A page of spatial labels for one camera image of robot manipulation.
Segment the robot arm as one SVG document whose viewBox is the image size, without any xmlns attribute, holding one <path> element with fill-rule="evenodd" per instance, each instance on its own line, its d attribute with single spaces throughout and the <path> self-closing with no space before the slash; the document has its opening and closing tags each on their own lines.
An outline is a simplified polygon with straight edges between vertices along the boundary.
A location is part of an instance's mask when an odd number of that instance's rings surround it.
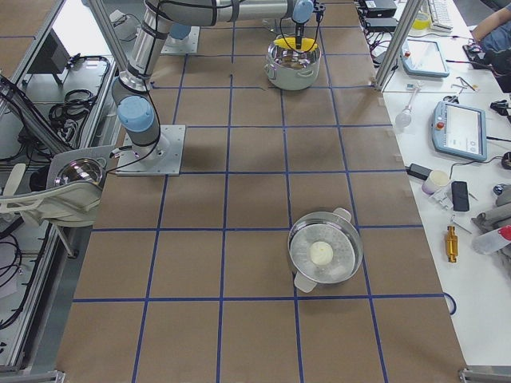
<svg viewBox="0 0 511 383">
<path fill-rule="evenodd" d="M 309 125 L 299 102 L 315 93 L 321 61 L 274 57 L 281 30 L 308 31 L 310 1 L 147 1 L 125 68 L 112 83 L 117 118 L 137 157 L 162 156 L 166 126 L 185 144 L 283 146 L 287 128 Z M 279 31 L 267 30 L 273 21 Z"/>
</svg>

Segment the person forearm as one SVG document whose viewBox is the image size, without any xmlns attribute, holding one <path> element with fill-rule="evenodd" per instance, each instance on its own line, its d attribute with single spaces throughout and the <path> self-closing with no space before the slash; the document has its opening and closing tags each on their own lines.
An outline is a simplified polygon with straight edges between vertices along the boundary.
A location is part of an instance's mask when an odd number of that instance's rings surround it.
<svg viewBox="0 0 511 383">
<path fill-rule="evenodd" d="M 511 19 L 511 11 L 507 8 L 502 8 L 499 11 L 492 13 L 490 16 L 479 22 L 472 30 L 471 34 L 475 41 L 481 41 L 493 30 L 499 26 L 504 25 Z"/>
</svg>

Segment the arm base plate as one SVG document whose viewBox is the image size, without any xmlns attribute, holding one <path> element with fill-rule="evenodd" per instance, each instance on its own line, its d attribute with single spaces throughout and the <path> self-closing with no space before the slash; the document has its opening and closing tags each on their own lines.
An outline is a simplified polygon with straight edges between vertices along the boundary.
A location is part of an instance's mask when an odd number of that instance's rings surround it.
<svg viewBox="0 0 511 383">
<path fill-rule="evenodd" d="M 200 36 L 199 26 L 183 26 L 174 24 L 163 45 L 163 55 L 195 54 L 198 50 Z"/>
<path fill-rule="evenodd" d="M 126 135 L 123 145 L 130 148 L 120 151 L 115 173 L 118 176 L 178 176 L 185 133 L 184 125 L 163 124 L 154 150 L 152 146 L 142 148 L 134 145 Z"/>
</svg>

